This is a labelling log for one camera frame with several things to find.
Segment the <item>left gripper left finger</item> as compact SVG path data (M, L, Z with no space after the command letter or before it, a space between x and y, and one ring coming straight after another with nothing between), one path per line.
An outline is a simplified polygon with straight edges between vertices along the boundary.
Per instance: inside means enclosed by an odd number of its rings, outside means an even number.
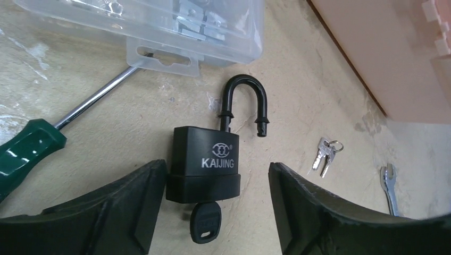
M166 184L162 159L38 215L1 219L1 254L148 254Z

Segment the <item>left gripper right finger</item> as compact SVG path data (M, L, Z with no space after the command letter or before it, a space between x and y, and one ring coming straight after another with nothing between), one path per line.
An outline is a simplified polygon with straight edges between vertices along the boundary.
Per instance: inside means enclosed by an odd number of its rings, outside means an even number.
M343 199L283 163L269 166L283 254L450 254L450 215L397 217Z

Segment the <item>small silver keys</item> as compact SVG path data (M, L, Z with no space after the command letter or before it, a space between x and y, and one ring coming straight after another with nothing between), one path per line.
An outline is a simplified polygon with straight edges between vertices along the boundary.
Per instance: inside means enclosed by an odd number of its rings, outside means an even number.
M328 172L328 169L333 162L336 154L344 149L344 145L338 140L328 140L322 137L318 144L318 150L316 158L312 164L312 170L317 171L324 161L323 169L320 176L324 178Z

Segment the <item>black padlock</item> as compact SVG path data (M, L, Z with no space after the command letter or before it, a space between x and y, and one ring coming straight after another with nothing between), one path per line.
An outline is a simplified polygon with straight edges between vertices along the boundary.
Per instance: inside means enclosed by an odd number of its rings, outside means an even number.
M225 84L219 114L220 128L174 128L172 164L166 199L177 203L206 203L240 195L239 135L230 130L233 93L245 84L256 93L258 137L268 132L268 100L263 85L248 74L233 76Z

